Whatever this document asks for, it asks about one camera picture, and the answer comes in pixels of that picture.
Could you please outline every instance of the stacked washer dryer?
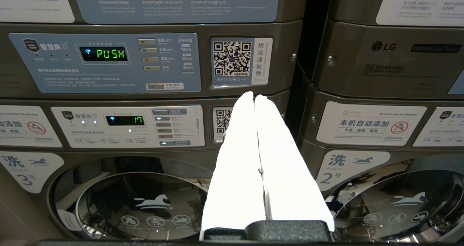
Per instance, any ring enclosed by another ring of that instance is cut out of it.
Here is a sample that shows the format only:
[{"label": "stacked washer dryer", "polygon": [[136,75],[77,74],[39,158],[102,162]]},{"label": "stacked washer dryer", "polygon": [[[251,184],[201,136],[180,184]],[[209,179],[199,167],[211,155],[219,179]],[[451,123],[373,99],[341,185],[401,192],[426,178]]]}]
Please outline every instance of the stacked washer dryer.
[{"label": "stacked washer dryer", "polygon": [[462,0],[331,0],[298,147],[340,241],[464,235]]},{"label": "stacked washer dryer", "polygon": [[195,238],[237,98],[286,109],[305,2],[0,0],[2,165],[66,236]]}]

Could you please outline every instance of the washer door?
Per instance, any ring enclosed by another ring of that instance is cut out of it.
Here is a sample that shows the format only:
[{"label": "washer door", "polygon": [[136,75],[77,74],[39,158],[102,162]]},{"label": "washer door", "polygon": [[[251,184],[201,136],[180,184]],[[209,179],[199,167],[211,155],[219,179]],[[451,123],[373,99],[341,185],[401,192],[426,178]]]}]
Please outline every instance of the washer door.
[{"label": "washer door", "polygon": [[335,192],[335,239],[430,242],[462,220],[464,176],[448,170],[405,172],[389,165],[352,179]]},{"label": "washer door", "polygon": [[154,157],[92,160],[63,173],[50,200],[76,237],[198,239],[212,171]]}]

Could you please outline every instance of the qr code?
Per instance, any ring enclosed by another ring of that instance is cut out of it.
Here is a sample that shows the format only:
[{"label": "qr code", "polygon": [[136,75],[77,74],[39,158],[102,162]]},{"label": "qr code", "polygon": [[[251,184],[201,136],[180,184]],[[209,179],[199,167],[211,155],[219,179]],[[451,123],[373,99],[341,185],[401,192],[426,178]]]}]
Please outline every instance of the qr code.
[{"label": "qr code", "polygon": [[213,127],[214,140],[222,141],[224,132],[229,127],[229,121],[232,115],[233,107],[214,107],[212,109],[212,115],[216,119]]},{"label": "qr code", "polygon": [[215,76],[249,76],[252,60],[251,42],[214,42]]}]

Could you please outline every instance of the digital display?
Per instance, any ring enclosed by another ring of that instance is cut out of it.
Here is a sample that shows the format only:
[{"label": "digital display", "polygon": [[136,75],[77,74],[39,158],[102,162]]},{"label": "digital display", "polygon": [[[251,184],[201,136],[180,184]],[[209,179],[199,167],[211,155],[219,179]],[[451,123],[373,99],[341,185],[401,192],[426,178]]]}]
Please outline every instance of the digital display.
[{"label": "digital display", "polygon": [[115,47],[79,47],[84,61],[127,61],[126,49]]},{"label": "digital display", "polygon": [[136,116],[107,116],[106,121],[110,126],[123,126],[123,125],[145,125],[144,117]]}]

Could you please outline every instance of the lg logo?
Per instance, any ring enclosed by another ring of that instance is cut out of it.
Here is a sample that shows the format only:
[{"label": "lg logo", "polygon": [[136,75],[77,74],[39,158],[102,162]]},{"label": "lg logo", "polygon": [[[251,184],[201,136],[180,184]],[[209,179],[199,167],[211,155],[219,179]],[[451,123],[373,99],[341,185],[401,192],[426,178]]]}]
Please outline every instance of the lg logo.
[{"label": "lg logo", "polygon": [[371,46],[371,50],[372,51],[379,51],[379,50],[389,50],[389,51],[393,51],[396,49],[396,44],[388,44],[388,43],[382,43],[380,41],[377,41],[377,42],[374,42]]}]

